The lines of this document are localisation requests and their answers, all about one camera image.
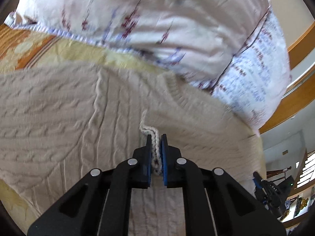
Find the yellow patterned bed sheet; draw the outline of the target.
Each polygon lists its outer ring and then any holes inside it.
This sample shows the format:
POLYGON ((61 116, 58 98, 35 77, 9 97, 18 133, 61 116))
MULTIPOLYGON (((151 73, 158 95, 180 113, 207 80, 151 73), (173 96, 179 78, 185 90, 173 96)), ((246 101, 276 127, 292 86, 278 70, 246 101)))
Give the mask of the yellow patterned bed sheet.
POLYGON ((108 72, 163 71, 131 54, 1 26, 1 202, 21 231, 104 154, 142 140, 136 98, 108 72))

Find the white blue floral pillow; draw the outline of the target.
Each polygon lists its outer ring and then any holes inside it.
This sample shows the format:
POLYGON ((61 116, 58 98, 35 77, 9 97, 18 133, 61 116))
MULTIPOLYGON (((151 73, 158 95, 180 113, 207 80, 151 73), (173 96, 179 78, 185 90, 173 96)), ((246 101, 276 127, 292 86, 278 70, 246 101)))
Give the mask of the white blue floral pillow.
MULTIPOLYGON (((160 74, 162 69, 132 54, 94 47, 45 33, 1 26, 1 73, 65 61, 85 61, 109 67, 160 74)), ((283 30, 270 10, 211 86, 196 83, 227 104, 249 127, 261 128, 274 114, 290 84, 289 56, 283 30)))

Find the pink floral pillow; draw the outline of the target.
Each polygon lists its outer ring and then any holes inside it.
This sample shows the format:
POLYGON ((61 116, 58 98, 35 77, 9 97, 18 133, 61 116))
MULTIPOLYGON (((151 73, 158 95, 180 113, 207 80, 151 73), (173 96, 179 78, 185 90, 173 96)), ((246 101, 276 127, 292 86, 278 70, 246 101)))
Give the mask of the pink floral pillow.
POLYGON ((213 83, 268 9, 268 0, 20 0, 12 20, 213 83))

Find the wooden bed headboard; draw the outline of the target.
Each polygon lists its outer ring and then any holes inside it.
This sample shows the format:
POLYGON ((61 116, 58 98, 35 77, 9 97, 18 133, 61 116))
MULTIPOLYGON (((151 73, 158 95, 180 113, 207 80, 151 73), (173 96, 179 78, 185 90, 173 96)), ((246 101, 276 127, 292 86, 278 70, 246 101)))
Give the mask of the wooden bed headboard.
MULTIPOLYGON (((314 24, 292 44, 289 49, 291 69, 299 69, 314 51, 314 24)), ((314 100, 314 62, 288 87, 279 107, 267 123, 259 129, 261 134, 269 131, 296 115, 314 100)))

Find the beige cable-knit sweater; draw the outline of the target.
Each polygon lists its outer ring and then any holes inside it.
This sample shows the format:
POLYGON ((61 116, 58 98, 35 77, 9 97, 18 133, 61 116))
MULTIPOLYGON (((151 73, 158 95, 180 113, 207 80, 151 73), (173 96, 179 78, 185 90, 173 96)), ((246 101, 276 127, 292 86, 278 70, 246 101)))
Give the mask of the beige cable-knit sweater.
POLYGON ((266 173, 262 140, 231 109, 172 73, 65 63, 1 75, 1 200, 26 232, 93 168, 108 170, 144 131, 248 192, 266 173))

